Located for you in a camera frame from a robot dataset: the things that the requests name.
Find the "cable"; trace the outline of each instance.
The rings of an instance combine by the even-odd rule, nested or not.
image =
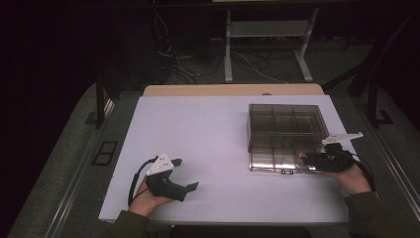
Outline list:
[[[189,81],[188,81],[188,78],[187,78],[187,76],[189,77],[189,78],[191,78],[191,80],[195,83],[195,84],[197,84],[197,81],[195,80],[195,78],[193,77],[193,76],[191,76],[191,75],[189,75],[189,74],[187,74],[187,73],[185,73],[185,72],[183,72],[183,71],[181,71],[181,70],[179,70],[178,68],[175,68],[175,70],[170,70],[172,73],[174,73],[174,74],[176,74],[176,76],[180,76],[180,77],[182,77],[184,80],[182,80],[182,82],[184,82],[185,84],[190,84],[189,83]]]
[[[146,187],[143,191],[141,191],[141,192],[137,193],[137,195],[135,195],[135,196],[133,197],[132,201],[134,201],[134,200],[135,200],[138,196],[140,196],[141,194],[143,194],[143,192],[145,192],[145,191],[147,191],[147,190],[149,190],[149,188],[148,188],[148,187]]]
[[[196,72],[194,72],[194,71],[192,71],[191,69],[189,69],[189,68],[187,68],[187,67],[186,67],[186,69],[188,69],[188,70],[189,70],[189,71],[191,71],[192,73],[187,72],[187,71],[185,70],[185,68],[181,65],[181,62],[179,61],[179,59],[178,59],[177,57],[175,57],[175,59],[176,59],[176,62],[178,63],[178,65],[179,65],[179,68],[180,68],[183,72],[185,72],[186,74],[188,74],[188,75],[190,75],[190,76],[199,76],[199,75],[200,75],[199,73],[196,73]]]
[[[128,197],[129,206],[131,205],[131,203],[134,200],[134,197],[133,197],[134,190],[136,189],[136,185],[137,185],[137,181],[139,180],[140,172],[145,168],[146,165],[148,165],[150,163],[154,163],[157,159],[158,159],[158,156],[154,157],[153,159],[150,159],[150,160],[146,161],[144,164],[142,164],[142,166],[139,168],[139,170],[134,174],[133,181],[132,181],[132,184],[130,186],[129,197]]]
[[[161,23],[163,24],[163,26],[164,26],[164,32],[165,32],[165,34],[166,34],[166,36],[167,36],[167,33],[168,33],[168,30],[167,30],[167,26],[166,26],[166,23],[163,21],[163,19],[158,15],[158,12],[155,12],[155,15],[157,16],[157,18],[161,21]]]
[[[279,38],[276,38],[276,44],[275,45],[273,45],[273,47],[275,48],[275,49],[278,49],[279,47],[280,47],[280,42],[281,42],[281,40],[282,39],[279,39]],[[241,44],[244,44],[245,45],[245,47],[247,47],[248,49],[252,49],[253,48],[253,46],[251,46],[250,45],[250,43],[249,43],[249,41],[237,41],[236,43],[234,43],[234,42],[232,42],[232,44],[231,45],[234,45],[234,44],[237,44],[237,45],[241,45]],[[265,66],[265,65],[260,65],[260,62],[264,62],[264,63],[268,63],[269,61],[268,60],[284,60],[284,59],[287,59],[287,58],[290,58],[290,57],[294,57],[295,56],[295,54],[290,54],[290,55],[287,55],[287,56],[285,56],[285,57],[280,57],[280,58],[274,58],[273,57],[273,51],[270,51],[269,52],[269,54],[268,54],[268,56],[261,56],[260,54],[251,54],[251,53],[247,53],[248,55],[251,55],[251,56],[253,56],[253,57],[255,57],[255,58],[260,58],[260,59],[262,59],[262,60],[257,60],[257,61],[254,61],[253,63],[252,63],[252,66],[253,67],[256,67],[256,63],[258,64],[258,68],[257,68],[257,70],[259,70],[259,68],[261,68],[261,69],[263,69],[263,68],[268,68],[268,65],[267,66]],[[291,79],[295,74],[296,74],[296,69],[297,69],[297,66],[298,66],[298,63],[299,63],[299,61],[300,60],[302,60],[302,58],[300,58],[300,59],[298,59],[298,60],[296,60],[295,61],[295,66],[294,66],[294,68],[293,68],[293,71],[292,72],[286,72],[285,70],[284,70],[284,68],[282,68],[282,64],[280,64],[279,65],[279,67],[280,68],[282,68],[282,72],[279,72],[279,73],[277,73],[276,75],[272,75],[272,76],[270,76],[270,78],[278,78],[278,76],[279,75],[281,75],[281,78],[286,78],[286,79]],[[242,66],[240,66],[236,61],[234,61],[234,63],[239,67],[239,68],[241,68],[242,70],[244,70],[244,71],[248,71],[248,72],[254,72],[255,70],[253,69],[253,70],[251,70],[251,71],[249,71],[249,70],[247,70],[247,69],[245,69],[245,68],[243,68]]]
[[[209,71],[209,72],[200,73],[200,76],[208,76],[208,75],[212,75],[212,74],[216,73],[217,70],[220,67],[220,64],[221,64],[223,58],[224,58],[224,56],[220,56],[219,57],[219,60],[217,61],[216,67],[213,70]]]
[[[338,153],[340,155],[343,155],[347,158],[350,158],[350,159],[354,160],[356,165],[359,167],[359,169],[361,169],[361,171],[364,173],[364,175],[367,179],[367,182],[369,183],[372,191],[376,190],[375,185],[374,185],[373,170],[371,169],[370,165],[368,164],[368,162],[365,159],[363,159],[362,157],[360,157],[357,154],[350,153],[352,156],[357,156],[361,160],[360,162],[358,162],[357,160],[355,160],[355,158],[350,157],[348,154],[344,153],[343,151],[332,150],[332,152]]]
[[[250,65],[250,67],[257,73],[257,74],[259,74],[259,75],[261,75],[261,76],[263,76],[263,77],[266,77],[266,78],[268,78],[268,79],[271,79],[271,80],[274,80],[274,81],[278,81],[278,82],[282,82],[282,83],[285,83],[285,84],[288,84],[287,82],[285,82],[285,81],[282,81],[282,80],[280,80],[280,79],[277,79],[277,78],[273,78],[273,77],[270,77],[270,76],[267,76],[267,75],[265,75],[265,74],[263,74],[263,73],[261,73],[261,72],[259,72],[258,70],[256,70],[253,66],[252,66],[252,64],[244,57],[244,56],[242,56],[241,54],[238,54],[238,53],[233,53],[232,52],[232,54],[234,54],[234,55],[237,55],[237,56],[240,56],[241,58],[243,58],[249,65]]]
[[[234,58],[235,56],[239,56],[240,57],[239,61]],[[256,62],[251,62],[251,61],[247,60],[243,55],[241,55],[239,53],[232,53],[231,58],[232,58],[232,60],[234,61],[234,63],[238,67],[240,67],[242,70],[247,71],[247,72],[255,72],[255,70],[262,71],[264,69],[267,69],[267,66],[261,66],[260,64],[258,64]],[[242,67],[240,65],[240,63],[243,64],[243,65],[245,65],[245,66],[250,67],[252,70],[248,70],[248,69]]]
[[[167,42],[167,44],[168,44],[167,50],[164,53],[162,53],[160,51],[157,51],[157,53],[160,54],[160,55],[162,55],[162,56],[165,56],[165,57],[173,57],[173,54],[170,54],[170,55],[168,54],[172,50],[172,45],[170,44],[170,40],[168,40],[168,39],[166,39],[164,37],[157,37],[157,38],[158,39],[165,40]]]
[[[261,60],[257,60],[257,61],[252,61],[252,64],[258,65],[261,70],[269,68],[268,59],[273,54],[273,52],[269,53],[268,57],[263,57],[260,54],[251,54],[251,53],[247,53],[247,54],[254,57],[254,58],[261,59]]]

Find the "metal frame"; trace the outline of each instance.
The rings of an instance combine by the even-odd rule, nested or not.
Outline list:
[[[318,15],[319,8],[312,10],[308,21],[261,21],[261,22],[232,22],[231,11],[227,11],[226,20],[226,52],[225,52],[225,81],[227,83],[233,82],[232,76],[232,61],[231,61],[231,38],[239,37],[300,37],[303,36],[302,46],[299,51],[295,52],[296,60],[299,64],[300,71],[306,82],[313,82],[313,77],[309,71],[309,67],[304,59],[306,49],[308,48],[309,40],[311,38],[312,30],[315,26],[315,20]],[[261,32],[260,29],[271,29],[272,32]]]
[[[99,130],[94,130],[93,134],[89,138],[89,141],[87,142],[87,145],[81,156],[79,165],[74,172],[73,177],[71,178],[70,184],[68,185],[65,194],[59,202],[58,208],[53,215],[50,226],[44,237],[50,238],[59,236],[62,227],[64,226],[65,220],[67,219],[67,216],[71,210],[71,207],[77,198],[77,194],[80,191],[81,183],[85,175],[85,170],[87,166],[91,164],[91,158],[94,156],[94,151],[96,150],[97,145],[105,131],[106,124],[108,122],[107,118],[111,113],[112,110],[110,110],[108,113],[105,113],[103,120],[105,124],[104,127],[100,128]]]
[[[407,200],[408,204],[410,205],[414,215],[416,216],[417,220],[420,221],[420,193],[412,184],[410,178],[405,173],[404,169],[398,162],[398,158],[392,153],[392,150],[387,145],[385,139],[383,138],[380,130],[371,124],[371,121],[366,117],[364,111],[366,111],[364,103],[361,99],[356,101],[357,111],[359,112],[361,118],[365,126],[369,129],[371,134],[373,135],[374,141],[380,153],[382,155],[383,160],[386,162],[392,176],[394,177],[396,183],[398,184],[399,188],[401,189],[405,199]]]

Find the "table surface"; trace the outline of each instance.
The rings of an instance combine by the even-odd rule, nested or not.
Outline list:
[[[151,85],[143,96],[324,95],[316,83]]]
[[[300,85],[309,85],[314,93],[319,93],[316,84]],[[219,86],[235,88],[235,85]],[[265,90],[281,91],[281,88],[298,88],[298,85],[252,86],[256,90],[243,87],[247,90],[242,93],[251,94],[246,96],[185,96],[195,93],[187,90],[184,96],[157,96],[159,88],[161,94],[171,94],[166,91],[171,86],[148,88],[147,97],[138,102],[99,219],[112,222],[120,210],[127,209],[127,194],[134,173],[145,160],[167,152],[172,159],[183,159],[182,165],[173,170],[170,177],[173,182],[187,185],[199,181],[200,184],[184,202],[166,204],[154,213],[153,222],[236,225],[347,222],[344,194],[333,179],[249,170],[247,117],[250,103],[319,105],[330,134],[346,133],[330,97],[319,94],[260,96]],[[181,88],[198,87],[173,88],[176,93],[172,94],[180,95]],[[350,142],[343,147],[354,151]]]

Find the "white table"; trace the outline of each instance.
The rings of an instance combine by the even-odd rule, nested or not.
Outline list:
[[[329,96],[177,96],[139,100],[99,219],[114,221],[127,209],[134,173],[167,152],[183,163],[170,179],[199,181],[184,202],[156,211],[165,224],[316,225],[348,221],[336,182],[318,175],[249,171],[247,118],[250,103],[319,105],[330,134],[346,133]],[[345,150],[354,152],[350,142]]]

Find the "green sleeve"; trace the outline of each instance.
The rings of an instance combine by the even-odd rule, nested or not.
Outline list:
[[[143,238],[149,219],[129,211],[121,211],[115,223],[100,238]]]
[[[345,200],[349,207],[349,232],[380,238],[412,237],[408,227],[386,211],[374,192],[351,195]]]

